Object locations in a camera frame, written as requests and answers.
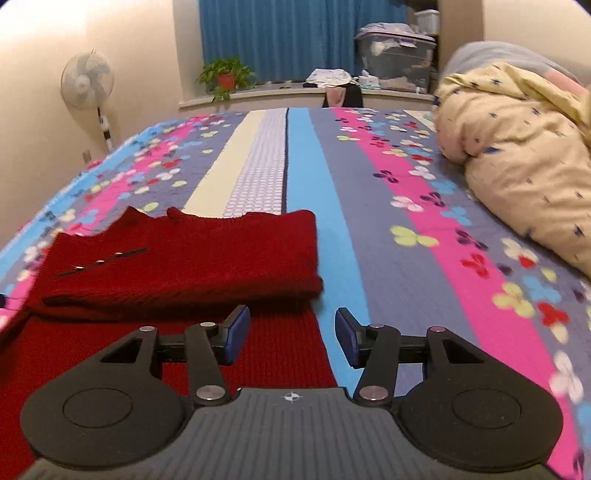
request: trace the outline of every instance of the yellow comforter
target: yellow comforter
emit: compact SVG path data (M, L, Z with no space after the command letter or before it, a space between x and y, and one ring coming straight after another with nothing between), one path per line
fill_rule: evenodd
M443 154L478 199L591 277L591 97L506 63L446 78L433 112Z

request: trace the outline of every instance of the white box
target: white box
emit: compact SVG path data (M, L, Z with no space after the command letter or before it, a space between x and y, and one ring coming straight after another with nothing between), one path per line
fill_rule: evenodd
M428 35L439 35L439 12L437 10L423 10L415 13L418 30Z

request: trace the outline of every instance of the striped bedspread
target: striped bedspread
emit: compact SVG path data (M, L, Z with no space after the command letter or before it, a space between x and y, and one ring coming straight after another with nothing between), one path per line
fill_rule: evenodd
M564 430L550 465L582 478L591 287L473 198L440 155L428 112L273 109L148 128L74 179L2 250L0 327L58 232L93 235L128 205L220 218L312 210L325 281L314 312L339 385L352 388L360 372L337 343L338 307L403 335L443 325L556 396ZM419 365L402 366L396 393L420 379Z

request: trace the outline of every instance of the red knit garment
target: red knit garment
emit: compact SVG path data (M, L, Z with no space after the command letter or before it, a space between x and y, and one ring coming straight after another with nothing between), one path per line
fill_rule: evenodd
M94 236L61 233L22 314L71 320L182 318L195 308L322 291L308 210L200 218L129 207Z
M33 461L19 425L29 395L142 325L182 333L246 303L248 339L222 369L231 389L336 386L309 305L322 290L316 271L308 211L206 219L169 209L152 219L128 209L98 235L59 235L0 349L0 480ZM164 381L187 394L185 365L165 364Z

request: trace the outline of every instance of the standing fan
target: standing fan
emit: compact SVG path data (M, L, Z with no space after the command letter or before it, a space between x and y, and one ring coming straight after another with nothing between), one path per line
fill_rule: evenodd
M96 108L109 153L113 150L109 122L100 107L113 91L115 75L106 60L95 51L70 59L61 74L61 96L79 110Z

